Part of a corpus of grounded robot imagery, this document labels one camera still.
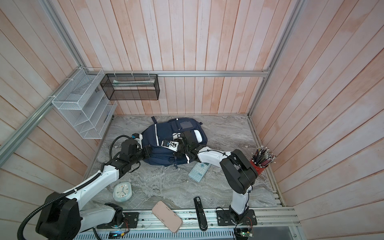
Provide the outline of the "navy blue backpack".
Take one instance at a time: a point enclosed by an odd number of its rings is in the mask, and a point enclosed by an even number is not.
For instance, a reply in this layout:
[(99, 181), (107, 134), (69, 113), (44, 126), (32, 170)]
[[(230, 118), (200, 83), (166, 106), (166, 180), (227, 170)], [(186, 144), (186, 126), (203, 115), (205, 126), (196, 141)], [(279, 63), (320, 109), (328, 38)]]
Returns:
[(206, 146), (208, 138), (201, 127), (202, 123), (192, 118), (176, 118), (163, 123), (155, 123), (142, 132), (142, 145), (150, 145), (152, 153), (144, 162), (154, 166), (171, 166), (187, 164), (186, 160), (178, 160), (174, 153), (179, 143), (175, 141), (180, 133), (198, 130)]

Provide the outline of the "light blue calculator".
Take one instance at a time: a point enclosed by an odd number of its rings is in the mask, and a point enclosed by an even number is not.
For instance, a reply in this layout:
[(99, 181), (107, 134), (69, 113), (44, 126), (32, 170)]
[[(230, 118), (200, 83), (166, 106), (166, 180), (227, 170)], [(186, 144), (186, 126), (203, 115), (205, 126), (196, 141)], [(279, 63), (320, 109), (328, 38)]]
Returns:
[(210, 166), (211, 164), (208, 163), (196, 163), (192, 170), (189, 172), (188, 176), (192, 180), (199, 183), (203, 179)]

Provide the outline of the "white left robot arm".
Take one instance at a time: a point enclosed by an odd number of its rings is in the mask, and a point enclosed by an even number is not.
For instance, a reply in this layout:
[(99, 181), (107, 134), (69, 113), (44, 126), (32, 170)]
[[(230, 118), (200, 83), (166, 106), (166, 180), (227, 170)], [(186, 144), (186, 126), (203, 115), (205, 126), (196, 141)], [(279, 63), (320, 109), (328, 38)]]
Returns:
[(36, 226), (36, 232), (49, 240), (72, 240), (78, 233), (99, 225), (119, 228), (125, 224), (122, 207), (107, 203), (84, 210), (84, 206), (109, 184), (126, 173), (132, 166), (148, 159), (152, 146), (144, 146), (137, 139), (127, 139), (121, 151), (104, 164), (96, 174), (80, 185), (62, 194), (53, 193), (46, 198)]

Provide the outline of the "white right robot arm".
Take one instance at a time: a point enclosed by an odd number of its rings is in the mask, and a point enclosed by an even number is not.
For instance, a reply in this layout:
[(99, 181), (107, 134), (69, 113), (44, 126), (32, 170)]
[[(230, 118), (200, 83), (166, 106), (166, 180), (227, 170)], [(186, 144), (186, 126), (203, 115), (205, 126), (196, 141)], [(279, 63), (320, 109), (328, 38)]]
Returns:
[(188, 161), (208, 163), (221, 168), (233, 190), (231, 214), (235, 217), (246, 214), (249, 210), (249, 194), (259, 174), (241, 150), (224, 152), (207, 147), (199, 142), (197, 131), (176, 134), (169, 145), (176, 145), (174, 152), (186, 157)]

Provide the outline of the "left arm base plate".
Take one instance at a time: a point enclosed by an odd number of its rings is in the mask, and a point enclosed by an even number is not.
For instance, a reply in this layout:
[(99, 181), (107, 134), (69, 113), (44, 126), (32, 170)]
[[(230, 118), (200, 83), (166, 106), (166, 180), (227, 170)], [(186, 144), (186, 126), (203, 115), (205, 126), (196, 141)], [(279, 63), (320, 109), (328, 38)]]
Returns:
[(122, 229), (135, 229), (138, 226), (139, 212), (123, 212)]

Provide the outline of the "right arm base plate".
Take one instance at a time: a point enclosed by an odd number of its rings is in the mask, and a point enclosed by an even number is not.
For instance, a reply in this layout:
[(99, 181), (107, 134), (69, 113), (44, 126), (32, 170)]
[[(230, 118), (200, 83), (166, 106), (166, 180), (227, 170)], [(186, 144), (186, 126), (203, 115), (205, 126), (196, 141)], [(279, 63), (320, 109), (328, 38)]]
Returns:
[(235, 211), (216, 209), (217, 223), (219, 226), (256, 226), (258, 224), (254, 210), (248, 209), (238, 215)]

